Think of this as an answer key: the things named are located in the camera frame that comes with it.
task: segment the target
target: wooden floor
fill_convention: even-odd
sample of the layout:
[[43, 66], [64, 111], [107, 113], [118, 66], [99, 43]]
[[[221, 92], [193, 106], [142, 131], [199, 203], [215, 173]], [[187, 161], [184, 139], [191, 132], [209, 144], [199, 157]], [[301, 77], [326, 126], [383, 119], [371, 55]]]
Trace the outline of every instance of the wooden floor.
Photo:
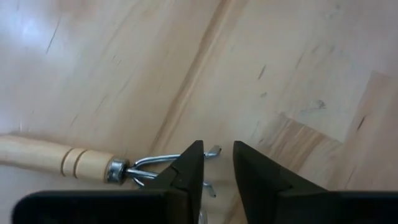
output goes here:
[[[241, 140], [329, 189], [398, 189], [398, 1], [0, 0], [0, 133], [132, 161], [223, 147], [209, 223], [245, 221]], [[0, 166], [0, 222], [43, 189], [130, 189]]]

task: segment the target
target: black object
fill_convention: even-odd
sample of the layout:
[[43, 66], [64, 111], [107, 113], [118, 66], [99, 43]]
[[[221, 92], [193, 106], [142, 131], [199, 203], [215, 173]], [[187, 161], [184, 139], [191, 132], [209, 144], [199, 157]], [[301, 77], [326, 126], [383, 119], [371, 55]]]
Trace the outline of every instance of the black object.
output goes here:
[[23, 198], [12, 222], [198, 223], [203, 141], [195, 141], [142, 190], [49, 191]]
[[239, 141], [233, 161], [249, 224], [398, 223], [397, 192], [330, 192]]
[[[198, 223], [203, 142], [195, 141], [143, 190], [39, 192], [13, 223]], [[236, 182], [248, 223], [398, 223], [396, 192], [330, 192], [236, 141]]]

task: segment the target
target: wooden handle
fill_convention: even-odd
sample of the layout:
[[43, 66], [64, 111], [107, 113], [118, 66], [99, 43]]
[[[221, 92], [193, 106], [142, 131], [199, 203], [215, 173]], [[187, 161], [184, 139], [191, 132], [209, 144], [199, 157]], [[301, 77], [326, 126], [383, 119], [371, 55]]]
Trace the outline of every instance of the wooden handle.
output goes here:
[[46, 141], [0, 136], [0, 164], [107, 182], [114, 156]]

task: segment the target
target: metal tine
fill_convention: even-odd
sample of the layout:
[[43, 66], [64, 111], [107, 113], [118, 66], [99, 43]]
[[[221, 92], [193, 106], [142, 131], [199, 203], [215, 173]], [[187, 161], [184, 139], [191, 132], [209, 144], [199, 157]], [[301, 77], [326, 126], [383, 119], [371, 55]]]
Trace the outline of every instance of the metal tine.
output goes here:
[[[203, 156], [205, 159], [211, 159], [219, 156], [220, 152], [221, 152], [221, 147], [213, 146], [208, 152], [205, 152]], [[172, 154], [166, 156], [145, 157], [143, 159], [139, 159], [138, 161], [136, 161], [132, 165], [132, 167], [126, 170], [126, 173], [128, 176], [130, 176], [133, 179], [133, 181], [136, 184], [138, 184], [140, 187], [143, 187], [145, 186], [145, 184], [142, 181], [140, 181], [139, 178], [154, 179], [155, 177], [157, 177], [158, 173], [139, 170], [140, 166], [148, 164], [159, 164], [163, 162], [171, 162], [176, 158], [178, 158], [179, 156], [180, 156], [179, 154]], [[205, 187], [208, 190], [210, 197], [216, 197], [216, 192], [214, 191], [214, 188], [211, 183], [203, 182], [203, 187]]]

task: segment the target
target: metal ferrule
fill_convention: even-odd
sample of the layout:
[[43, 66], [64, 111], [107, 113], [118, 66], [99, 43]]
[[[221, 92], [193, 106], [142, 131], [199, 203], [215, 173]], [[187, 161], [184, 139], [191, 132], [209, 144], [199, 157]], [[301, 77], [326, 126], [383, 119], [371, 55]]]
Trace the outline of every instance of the metal ferrule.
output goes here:
[[126, 180], [124, 171], [129, 167], [129, 161], [127, 159], [114, 158], [108, 165], [106, 172], [106, 182], [114, 184], [123, 184]]

